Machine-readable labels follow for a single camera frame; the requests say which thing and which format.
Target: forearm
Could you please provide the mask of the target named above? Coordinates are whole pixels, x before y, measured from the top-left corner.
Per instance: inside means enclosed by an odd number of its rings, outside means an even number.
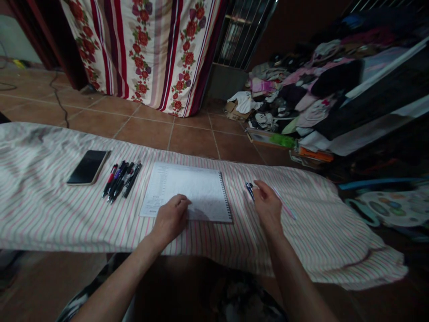
[[[291,321],[336,321],[294,249],[281,233],[266,233],[274,274]]]
[[[136,288],[162,247],[146,236],[122,265],[95,291],[82,306],[73,322],[121,321]]]

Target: right hand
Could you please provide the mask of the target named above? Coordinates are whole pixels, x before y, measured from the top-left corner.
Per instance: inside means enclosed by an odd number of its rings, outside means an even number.
[[[255,180],[258,188],[253,189],[255,197],[255,207],[259,215],[259,221],[266,233],[283,235],[282,222],[282,202],[277,197],[273,189],[265,182]]]

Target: pink pen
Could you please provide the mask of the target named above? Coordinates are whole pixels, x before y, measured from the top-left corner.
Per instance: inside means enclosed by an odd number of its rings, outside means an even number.
[[[279,194],[279,192],[277,191],[277,189],[276,189],[276,188],[273,188],[273,189],[274,189],[274,191],[275,191],[275,193],[276,193],[277,197],[282,201],[283,209],[284,209],[284,210],[289,214],[289,216],[290,216],[293,220],[296,220],[296,215],[293,213],[292,209],[290,209],[290,208],[287,206],[286,202],[284,202],[284,201],[281,199],[280,194]]]

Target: black phone screen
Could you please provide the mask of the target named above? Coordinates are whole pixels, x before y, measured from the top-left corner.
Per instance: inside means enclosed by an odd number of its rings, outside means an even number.
[[[103,162],[107,151],[87,151],[71,174],[68,184],[89,184],[98,175],[98,169]]]

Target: pile of clothes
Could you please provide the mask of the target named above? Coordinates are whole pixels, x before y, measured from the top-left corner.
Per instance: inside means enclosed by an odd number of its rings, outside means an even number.
[[[346,93],[428,35],[429,19],[411,6],[350,14],[295,53],[256,66],[248,91],[240,92],[247,98],[242,111],[255,110],[252,128],[304,137],[345,102]]]

